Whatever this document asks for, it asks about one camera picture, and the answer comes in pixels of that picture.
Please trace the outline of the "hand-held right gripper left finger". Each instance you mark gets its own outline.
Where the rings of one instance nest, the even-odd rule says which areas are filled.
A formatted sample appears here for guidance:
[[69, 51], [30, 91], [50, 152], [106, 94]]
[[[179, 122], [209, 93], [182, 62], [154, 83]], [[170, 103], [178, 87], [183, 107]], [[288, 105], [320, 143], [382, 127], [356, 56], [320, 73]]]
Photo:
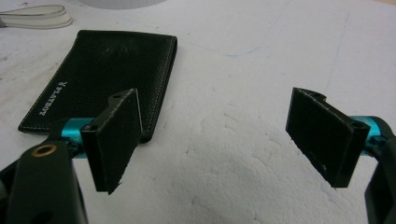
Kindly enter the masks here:
[[108, 194], [120, 184], [142, 133], [137, 89], [117, 92], [96, 118], [69, 119], [61, 137], [88, 159], [97, 191]]

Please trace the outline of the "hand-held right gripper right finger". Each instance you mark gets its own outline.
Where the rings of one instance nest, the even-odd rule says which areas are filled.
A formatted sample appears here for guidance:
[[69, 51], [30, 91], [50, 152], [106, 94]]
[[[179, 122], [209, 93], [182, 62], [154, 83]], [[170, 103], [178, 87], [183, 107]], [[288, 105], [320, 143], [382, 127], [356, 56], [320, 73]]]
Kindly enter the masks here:
[[377, 156], [383, 123], [374, 116], [347, 116], [318, 92], [292, 90], [286, 132], [333, 188], [346, 188], [362, 154]]

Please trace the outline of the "black leather wallet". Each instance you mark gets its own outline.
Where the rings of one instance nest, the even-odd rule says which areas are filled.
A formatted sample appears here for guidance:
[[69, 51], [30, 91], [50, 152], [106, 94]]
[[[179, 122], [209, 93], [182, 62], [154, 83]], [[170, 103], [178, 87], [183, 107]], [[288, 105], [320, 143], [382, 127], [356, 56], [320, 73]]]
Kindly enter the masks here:
[[154, 134], [177, 55], [177, 38], [125, 31], [81, 30], [49, 84], [21, 121], [23, 133], [47, 134], [66, 118], [94, 118], [107, 98], [136, 89], [140, 141]]

